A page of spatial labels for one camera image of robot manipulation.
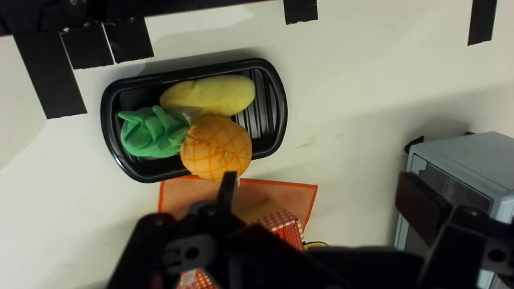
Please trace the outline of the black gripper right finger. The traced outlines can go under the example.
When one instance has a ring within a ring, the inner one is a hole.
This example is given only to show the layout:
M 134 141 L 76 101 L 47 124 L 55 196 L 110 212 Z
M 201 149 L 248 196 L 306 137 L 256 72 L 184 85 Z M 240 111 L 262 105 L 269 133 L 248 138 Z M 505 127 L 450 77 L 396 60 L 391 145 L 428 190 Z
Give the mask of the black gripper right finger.
M 399 175 L 396 207 L 428 246 L 438 239 L 454 211 L 446 198 L 412 172 Z

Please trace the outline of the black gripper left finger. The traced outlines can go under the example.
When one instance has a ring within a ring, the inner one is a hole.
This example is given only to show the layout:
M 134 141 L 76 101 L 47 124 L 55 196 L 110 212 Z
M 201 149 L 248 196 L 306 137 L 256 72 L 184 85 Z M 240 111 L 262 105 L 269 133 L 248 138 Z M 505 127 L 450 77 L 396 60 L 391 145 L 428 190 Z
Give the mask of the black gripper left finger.
M 237 190 L 238 190 L 238 174 L 227 172 L 222 178 L 217 202 L 216 202 L 216 217 L 222 227 L 232 227 L 237 222 L 237 215 L 232 211 Z

